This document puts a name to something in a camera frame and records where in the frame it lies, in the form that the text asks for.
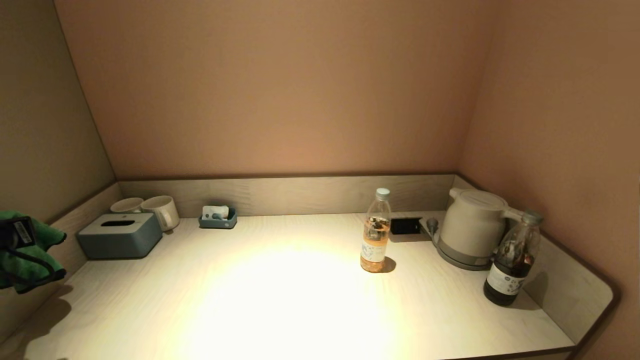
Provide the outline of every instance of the wooden countertop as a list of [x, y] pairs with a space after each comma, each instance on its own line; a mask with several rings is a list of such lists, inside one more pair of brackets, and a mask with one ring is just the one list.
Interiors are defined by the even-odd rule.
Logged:
[[[436, 216], [444, 211], [397, 213]], [[359, 214], [182, 219], [140, 260], [90, 261], [4, 345], [26, 359], [454, 359], [572, 347], [526, 293], [483, 295], [486, 272], [430, 241], [390, 242], [360, 268]]]

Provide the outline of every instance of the electric kettle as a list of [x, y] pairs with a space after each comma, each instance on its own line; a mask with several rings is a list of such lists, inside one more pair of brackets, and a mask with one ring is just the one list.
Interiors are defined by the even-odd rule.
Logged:
[[449, 195], [454, 202], [435, 244], [438, 253], [459, 268], [484, 270], [504, 235], [505, 218], [521, 221], [523, 212], [488, 192], [452, 188]]

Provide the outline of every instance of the wall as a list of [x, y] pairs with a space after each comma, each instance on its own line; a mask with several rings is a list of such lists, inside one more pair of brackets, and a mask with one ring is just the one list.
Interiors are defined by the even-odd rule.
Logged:
[[455, 170], [495, 5], [56, 1], [119, 179]]
[[619, 284], [583, 359], [640, 354], [638, 13], [637, 1], [508, 1], [460, 163]]
[[50, 221], [114, 181], [52, 1], [0, 0], [0, 209]]

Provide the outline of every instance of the green towel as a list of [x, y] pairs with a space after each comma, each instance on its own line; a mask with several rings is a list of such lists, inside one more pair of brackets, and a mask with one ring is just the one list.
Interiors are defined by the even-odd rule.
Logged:
[[[23, 215], [17, 211], [0, 211], [0, 220], [7, 220], [24, 216], [26, 215]], [[31, 218], [31, 221], [33, 223], [33, 229], [35, 232], [36, 245], [21, 247], [16, 251], [29, 256], [33, 256], [34, 258], [38, 258], [51, 265], [51, 267], [53, 267], [53, 270], [55, 271], [55, 275], [52, 281], [57, 281], [64, 278], [67, 274], [67, 271], [51, 255], [47, 254], [47, 251], [53, 245], [57, 245], [65, 241], [65, 238], [67, 238], [67, 234], [46, 224], [43, 224], [34, 218]], [[7, 251], [1, 249], [0, 270], [2, 270], [0, 271], [0, 289], [6, 289], [13, 286], [18, 294], [29, 292], [37, 286], [43, 284], [14, 284], [10, 280], [10, 278], [5, 275], [6, 273], [17, 275], [31, 282], [42, 282], [49, 276], [49, 271], [42, 265], [38, 265], [32, 261], [18, 258], [17, 256], [9, 254]]]

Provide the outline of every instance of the mug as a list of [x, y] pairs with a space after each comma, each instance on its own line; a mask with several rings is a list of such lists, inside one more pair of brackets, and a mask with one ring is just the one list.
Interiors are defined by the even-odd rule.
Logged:
[[141, 205], [144, 201], [145, 199], [141, 197], [129, 197], [111, 205], [109, 210], [111, 210], [112, 213], [141, 213]]
[[175, 208], [173, 197], [161, 195], [147, 199], [142, 203], [142, 210], [156, 214], [162, 231], [169, 231], [180, 223], [178, 210]]

